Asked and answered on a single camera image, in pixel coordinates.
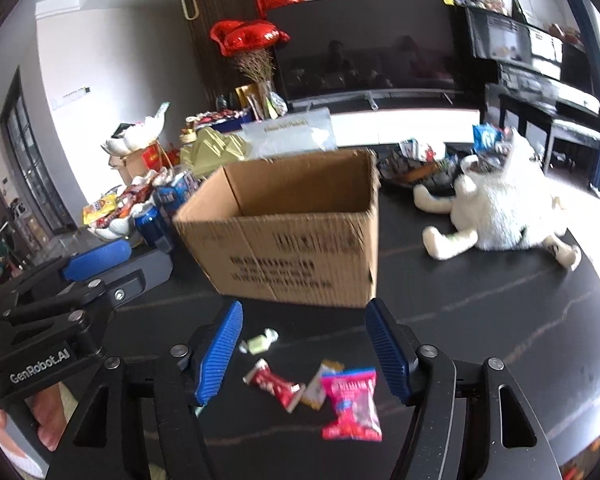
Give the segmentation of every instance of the plush toy leg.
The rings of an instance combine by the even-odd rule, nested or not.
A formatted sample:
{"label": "plush toy leg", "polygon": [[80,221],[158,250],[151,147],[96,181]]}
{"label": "plush toy leg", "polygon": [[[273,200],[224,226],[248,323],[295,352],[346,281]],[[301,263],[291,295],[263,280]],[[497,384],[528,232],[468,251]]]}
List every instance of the plush toy leg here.
{"label": "plush toy leg", "polygon": [[569,246],[556,235],[545,238],[542,246],[554,255],[558,263],[569,270],[575,270],[582,259],[582,252],[577,245]]}
{"label": "plush toy leg", "polygon": [[422,232],[422,241],[429,256],[437,260],[448,260],[477,244],[478,231],[465,229],[445,236],[435,227],[427,227]]}
{"label": "plush toy leg", "polygon": [[418,184],[413,188],[413,203],[427,213],[449,214],[454,203],[453,197],[431,196],[426,187]]}

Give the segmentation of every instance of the marble tabletop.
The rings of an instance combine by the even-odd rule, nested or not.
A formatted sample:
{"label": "marble tabletop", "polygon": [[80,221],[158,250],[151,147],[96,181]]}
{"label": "marble tabletop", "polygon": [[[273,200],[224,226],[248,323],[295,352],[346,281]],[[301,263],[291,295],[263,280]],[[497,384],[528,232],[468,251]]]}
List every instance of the marble tabletop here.
{"label": "marble tabletop", "polygon": [[[424,251],[420,234],[427,225],[453,232],[447,216],[418,211],[411,193],[402,190],[382,190],[379,206],[378,296],[394,316],[453,359],[502,358],[558,463],[586,447],[600,434],[600,280],[590,261],[584,257],[575,272],[567,272],[538,249],[469,250],[439,262]],[[571,235],[566,241],[573,243]],[[119,309],[107,330],[109,354],[168,351],[231,301],[215,292],[184,250],[173,259],[167,283]],[[309,381],[326,358],[379,371],[363,310],[241,301],[243,337],[264,328],[280,333],[262,355],[279,375]],[[320,429],[333,419],[331,408],[299,406],[289,415],[275,398],[242,382],[256,360],[236,351],[219,395],[200,416],[220,478],[389,478],[413,410],[390,395],[381,373],[375,399],[382,443],[327,442]],[[79,396],[88,379],[85,373],[69,385]],[[160,462],[151,411],[150,404],[143,410],[148,449]],[[460,438],[452,435],[456,449]]]}

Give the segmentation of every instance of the blue soda can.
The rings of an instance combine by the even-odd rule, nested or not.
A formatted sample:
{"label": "blue soda can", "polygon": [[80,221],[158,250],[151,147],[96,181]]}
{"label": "blue soda can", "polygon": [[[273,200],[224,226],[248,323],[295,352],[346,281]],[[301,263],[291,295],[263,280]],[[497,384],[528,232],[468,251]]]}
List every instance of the blue soda can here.
{"label": "blue soda can", "polygon": [[167,222],[164,221],[155,205],[151,205],[147,210],[136,216],[135,222],[142,238],[150,247],[163,253],[173,251],[173,243],[169,235]]}

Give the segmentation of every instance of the metal screw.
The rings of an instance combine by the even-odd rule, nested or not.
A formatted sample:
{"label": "metal screw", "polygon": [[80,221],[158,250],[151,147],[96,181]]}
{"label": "metal screw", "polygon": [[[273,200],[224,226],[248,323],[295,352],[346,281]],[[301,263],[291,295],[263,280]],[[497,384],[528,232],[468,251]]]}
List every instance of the metal screw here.
{"label": "metal screw", "polygon": [[119,357],[110,357],[106,361],[104,361],[104,367],[107,370],[115,370],[120,366],[120,358]]}
{"label": "metal screw", "polygon": [[79,308],[78,310],[74,310],[71,314],[69,314],[69,321],[80,321],[84,316],[84,311]]}
{"label": "metal screw", "polygon": [[498,359],[497,357],[492,357],[488,362],[489,368],[493,368],[494,370],[502,370],[504,368],[502,359]]}
{"label": "metal screw", "polygon": [[188,352],[187,345],[174,345],[171,347],[171,355],[174,357],[184,357]]}
{"label": "metal screw", "polygon": [[422,345],[420,347],[420,353],[424,355],[424,357],[435,357],[438,355],[438,349],[433,345]]}

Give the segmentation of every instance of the pink snack bag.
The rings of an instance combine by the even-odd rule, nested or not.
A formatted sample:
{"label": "pink snack bag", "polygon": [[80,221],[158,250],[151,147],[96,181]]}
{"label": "pink snack bag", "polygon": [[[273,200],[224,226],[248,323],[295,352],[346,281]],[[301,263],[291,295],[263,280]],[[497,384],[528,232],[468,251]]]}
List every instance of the pink snack bag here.
{"label": "pink snack bag", "polygon": [[380,442],[382,431],[374,404],[376,370],[360,368],[322,375],[322,387],[338,420],[322,428],[322,438]]}

